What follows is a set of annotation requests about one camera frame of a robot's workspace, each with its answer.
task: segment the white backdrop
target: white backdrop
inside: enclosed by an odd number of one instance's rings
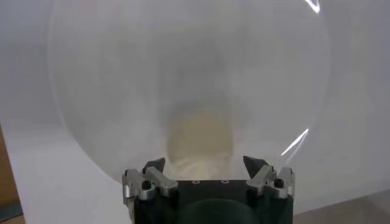
[[[51,9],[48,0],[0,3],[0,122],[25,218],[128,223],[120,184],[80,149],[55,111],[46,48]],[[387,1],[322,2],[330,82],[293,161],[296,212],[390,186],[389,9]]]

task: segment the wooden surface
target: wooden surface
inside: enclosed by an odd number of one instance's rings
[[[18,191],[13,180],[10,161],[5,149],[4,137],[0,127],[0,207],[19,201]]]
[[[25,224],[23,215],[0,223],[1,224]]]

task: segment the gray floor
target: gray floor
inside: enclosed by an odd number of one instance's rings
[[[390,223],[390,191],[299,214],[294,224]]]

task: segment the bolt hole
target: bolt hole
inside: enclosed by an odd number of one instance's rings
[[[285,182],[282,179],[278,178],[275,180],[274,185],[276,188],[283,188],[285,186]]]
[[[142,182],[142,190],[150,190],[152,188],[152,182],[149,180],[144,180]]]

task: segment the transparent plastic dome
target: transparent plastic dome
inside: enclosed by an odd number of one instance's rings
[[[179,179],[247,178],[244,155],[290,163],[329,77],[301,0],[57,1],[48,49],[65,125],[117,181],[160,157]]]

